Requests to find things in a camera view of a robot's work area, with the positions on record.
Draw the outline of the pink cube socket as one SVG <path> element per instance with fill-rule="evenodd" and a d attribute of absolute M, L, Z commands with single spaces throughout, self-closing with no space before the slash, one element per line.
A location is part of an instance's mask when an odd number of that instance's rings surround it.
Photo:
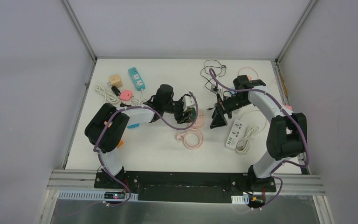
<path fill-rule="evenodd" d="M 119 96 L 119 98 L 122 101 L 127 101 L 127 102 L 131 101 L 132 97 L 133 97 L 133 92 L 131 90 L 122 90 Z"/>

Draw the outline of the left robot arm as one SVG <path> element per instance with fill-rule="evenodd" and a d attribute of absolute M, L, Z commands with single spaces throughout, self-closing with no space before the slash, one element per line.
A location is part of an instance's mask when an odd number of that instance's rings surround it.
<path fill-rule="evenodd" d="M 199 106 L 194 94 L 188 92 L 177 101 L 173 96 L 173 87 L 162 84 L 149 100 L 140 105 L 115 107 L 111 103 L 103 104 L 87 124 L 84 134 L 93 145 L 101 169 L 107 174 L 105 181 L 111 188 L 118 189 L 124 182 L 121 174 L 124 166 L 117 148 L 128 126 L 163 120 L 166 113 L 174 115 L 177 124 L 187 124 L 187 127 L 168 124 L 172 129 L 184 131 L 195 125 Z"/>

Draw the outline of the blue cube socket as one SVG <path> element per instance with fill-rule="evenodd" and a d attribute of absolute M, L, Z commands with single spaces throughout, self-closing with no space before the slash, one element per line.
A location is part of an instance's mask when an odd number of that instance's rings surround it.
<path fill-rule="evenodd" d="M 139 126 L 140 126 L 140 124 L 137 123 L 137 124 L 129 125 L 129 126 L 127 126 L 127 128 L 133 129 L 133 128 L 137 128 L 137 127 L 139 127 Z"/>

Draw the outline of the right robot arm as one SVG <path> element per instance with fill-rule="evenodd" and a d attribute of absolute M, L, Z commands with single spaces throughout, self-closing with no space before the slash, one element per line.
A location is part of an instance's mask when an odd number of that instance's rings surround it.
<path fill-rule="evenodd" d="M 266 84 L 260 80 L 250 80 L 246 75 L 237 76 L 233 80 L 235 94 L 224 99 L 217 96 L 215 110 L 212 115 L 210 128 L 227 125 L 232 112 L 253 104 L 269 122 L 266 140 L 266 153 L 254 165 L 250 166 L 243 180 L 238 181 L 237 187 L 246 187 L 258 191 L 264 185 L 273 181 L 272 174 L 284 163 L 301 153 L 308 153 L 307 119 L 303 113 L 295 113 L 285 108 L 270 93 Z"/>

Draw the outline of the orange power strip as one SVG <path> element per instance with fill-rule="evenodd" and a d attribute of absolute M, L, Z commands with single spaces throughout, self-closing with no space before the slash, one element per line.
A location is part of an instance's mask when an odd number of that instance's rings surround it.
<path fill-rule="evenodd" d="M 120 148 L 123 144 L 124 144 L 123 140 L 120 140 L 118 145 L 117 145 L 117 148 Z"/>

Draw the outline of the beige dragon cube adapter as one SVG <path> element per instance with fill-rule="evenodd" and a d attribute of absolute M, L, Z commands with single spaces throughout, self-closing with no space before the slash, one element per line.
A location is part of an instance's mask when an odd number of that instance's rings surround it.
<path fill-rule="evenodd" d="M 120 88 L 123 86 L 121 77 L 118 74 L 114 74 L 108 77 L 107 85 L 115 86 L 117 88 Z"/>

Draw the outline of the dark green cube socket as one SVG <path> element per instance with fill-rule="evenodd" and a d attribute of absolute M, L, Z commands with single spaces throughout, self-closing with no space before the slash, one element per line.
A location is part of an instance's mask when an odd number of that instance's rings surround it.
<path fill-rule="evenodd" d="M 186 118 L 186 123 L 192 123 L 194 122 L 194 120 L 196 120 L 197 118 L 197 111 L 196 111 L 196 108 L 195 107 L 189 107 L 187 110 L 186 110 L 186 115 L 185 115 L 185 118 Z"/>

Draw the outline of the teal power strip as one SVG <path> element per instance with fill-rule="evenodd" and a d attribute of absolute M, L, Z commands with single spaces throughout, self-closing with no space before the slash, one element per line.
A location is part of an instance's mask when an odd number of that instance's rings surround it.
<path fill-rule="evenodd" d="M 132 67 L 128 69 L 129 76 L 136 88 L 137 91 L 143 91 L 145 90 L 145 83 L 142 80 L 138 70 L 136 67 Z"/>

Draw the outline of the round pink socket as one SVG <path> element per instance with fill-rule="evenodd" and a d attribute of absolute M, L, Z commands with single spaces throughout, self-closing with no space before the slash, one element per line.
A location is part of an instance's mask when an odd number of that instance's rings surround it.
<path fill-rule="evenodd" d="M 191 128 L 193 129 L 200 129 L 205 124 L 205 113 L 203 111 L 199 111 L 198 116 L 195 120 L 195 123 L 192 125 Z"/>

